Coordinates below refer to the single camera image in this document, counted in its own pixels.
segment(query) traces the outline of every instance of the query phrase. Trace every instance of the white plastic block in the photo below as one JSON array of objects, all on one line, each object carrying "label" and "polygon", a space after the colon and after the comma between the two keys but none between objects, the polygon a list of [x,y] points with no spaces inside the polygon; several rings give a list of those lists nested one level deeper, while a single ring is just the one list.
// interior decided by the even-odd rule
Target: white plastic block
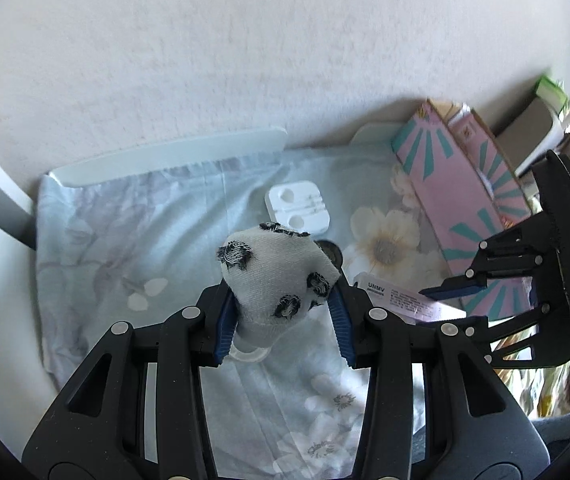
[{"label": "white plastic block", "polygon": [[329,228],[329,213],[318,186],[308,180],[279,184],[265,194],[271,221],[302,233],[319,235]]}]

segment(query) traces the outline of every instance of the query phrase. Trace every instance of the blue gripper pad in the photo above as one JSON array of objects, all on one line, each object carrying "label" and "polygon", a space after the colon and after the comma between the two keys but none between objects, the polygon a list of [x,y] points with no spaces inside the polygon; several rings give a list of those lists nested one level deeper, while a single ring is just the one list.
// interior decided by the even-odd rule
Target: blue gripper pad
[{"label": "blue gripper pad", "polygon": [[350,314],[347,312],[343,296],[337,287],[332,288],[327,298],[329,314],[332,316],[334,333],[338,341],[338,348],[341,355],[351,367],[356,365],[356,351],[354,350]]},{"label": "blue gripper pad", "polygon": [[219,365],[223,362],[223,357],[229,354],[234,332],[236,331],[237,320],[236,298],[230,290],[225,298],[223,307],[220,309],[220,316],[216,323],[216,345],[214,346],[213,354],[215,361]]}]

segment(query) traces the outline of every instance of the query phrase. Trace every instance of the teal stripe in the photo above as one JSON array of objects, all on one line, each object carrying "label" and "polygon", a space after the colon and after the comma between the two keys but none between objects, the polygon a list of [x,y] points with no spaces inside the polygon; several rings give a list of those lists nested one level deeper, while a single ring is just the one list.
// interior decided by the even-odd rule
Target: teal stripe
[{"label": "teal stripe", "polygon": [[492,179],[492,176],[494,176],[494,173],[496,173],[496,170],[498,170],[498,167],[500,166],[501,162],[502,162],[502,158],[500,157],[500,155],[498,153],[496,153],[496,155],[494,156],[494,161],[492,162],[492,167],[487,172],[487,178],[488,179],[490,179],[490,180]]},{"label": "teal stripe", "polygon": [[427,140],[425,140],[425,169],[423,171],[423,180],[434,172],[434,151],[431,149],[431,132],[427,132]]},{"label": "teal stripe", "polygon": [[485,224],[485,227],[487,227],[489,234],[495,235],[498,232],[498,229],[494,226],[494,223],[492,222],[492,219],[490,218],[487,209],[483,207],[476,214],[478,215],[478,218],[481,219],[482,223]]},{"label": "teal stripe", "polygon": [[494,300],[494,304],[492,304],[492,307],[489,309],[489,313],[487,314],[487,319],[489,319],[489,321],[496,321],[497,319],[500,319],[500,311],[502,310],[502,304],[505,301],[506,293],[507,287],[503,285],[498,291],[496,299]]},{"label": "teal stripe", "polygon": [[521,209],[519,207],[509,207],[506,205],[499,205],[498,211],[505,213],[505,214],[508,214],[508,215],[515,216],[517,218],[527,216],[527,213],[528,213],[528,211]]},{"label": "teal stripe", "polygon": [[523,309],[520,306],[520,294],[518,293],[518,289],[514,287],[511,289],[511,292],[513,294],[514,314],[520,314],[523,312]]},{"label": "teal stripe", "polygon": [[410,174],[412,172],[412,166],[414,165],[414,158],[416,158],[416,152],[418,152],[418,146],[421,144],[421,139],[423,138],[423,129],[421,128],[420,132],[414,139],[414,143],[412,144],[412,149],[409,150],[407,158],[405,159],[405,163],[403,164],[403,169],[405,170],[406,174]]},{"label": "teal stripe", "polygon": [[401,146],[405,143],[407,137],[414,131],[415,126],[416,123],[412,119],[398,130],[398,133],[392,139],[392,150],[394,150],[394,153],[398,153],[398,150],[400,150]]},{"label": "teal stripe", "polygon": [[462,251],[460,249],[443,249],[443,257],[448,261],[469,260],[476,256],[476,251]]},{"label": "teal stripe", "polygon": [[523,192],[516,188],[512,189],[511,191],[505,191],[504,193],[499,193],[498,195],[494,195],[496,200],[502,200],[503,198],[518,198],[523,197]]},{"label": "teal stripe", "polygon": [[436,130],[436,136],[438,137],[440,145],[443,148],[445,158],[449,158],[450,156],[454,155],[454,150],[451,149],[451,144],[449,143],[449,140],[446,139],[441,129]]},{"label": "teal stripe", "polygon": [[487,144],[489,144],[489,140],[486,140],[484,143],[481,144],[481,163],[480,163],[481,171],[484,171],[485,159],[487,158]]},{"label": "teal stripe", "polygon": [[498,189],[500,186],[507,184],[511,180],[510,170],[505,171],[500,178],[492,184],[492,189]]},{"label": "teal stripe", "polygon": [[498,285],[498,281],[492,283],[492,285],[488,286],[485,290],[481,290],[481,292],[479,292],[478,294],[476,294],[472,300],[470,300],[466,305],[465,305],[465,311],[468,314],[471,314],[475,308],[478,306],[478,304],[484,300],[487,295],[491,294],[492,290],[494,290],[494,287],[496,285]]},{"label": "teal stripe", "polygon": [[469,225],[465,224],[464,222],[456,224],[449,230],[452,231],[453,233],[456,233],[457,235],[461,235],[462,237],[467,238],[468,240],[472,240],[477,244],[482,242],[482,240],[484,239],[482,238],[481,235],[479,235],[476,231],[474,231]]}]

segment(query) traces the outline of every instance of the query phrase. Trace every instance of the round hole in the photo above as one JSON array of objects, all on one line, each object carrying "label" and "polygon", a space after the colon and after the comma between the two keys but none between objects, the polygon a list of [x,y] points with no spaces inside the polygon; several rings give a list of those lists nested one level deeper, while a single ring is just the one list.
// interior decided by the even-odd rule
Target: round hole
[{"label": "round hole", "polygon": [[280,197],[283,202],[294,202],[294,192],[289,187],[281,191]]},{"label": "round hole", "polygon": [[292,229],[302,229],[305,221],[302,216],[294,215],[289,219],[289,227]]}]

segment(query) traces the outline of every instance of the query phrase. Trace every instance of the flower center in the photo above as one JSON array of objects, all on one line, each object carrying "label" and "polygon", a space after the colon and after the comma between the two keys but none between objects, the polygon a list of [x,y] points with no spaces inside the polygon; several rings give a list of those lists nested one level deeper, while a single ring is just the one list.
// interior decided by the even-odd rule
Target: flower center
[{"label": "flower center", "polygon": [[307,450],[307,454],[312,458],[325,458],[334,451],[334,444],[329,442],[329,440],[323,440],[322,442],[313,443]]},{"label": "flower center", "polygon": [[383,265],[391,265],[396,261],[398,248],[388,238],[377,238],[373,247],[374,258]]},{"label": "flower center", "polygon": [[340,410],[343,410],[348,406],[351,406],[351,403],[354,402],[355,399],[356,397],[353,396],[352,394],[337,395],[334,397],[334,404],[336,405],[336,408],[338,408],[338,411],[340,412]]}]

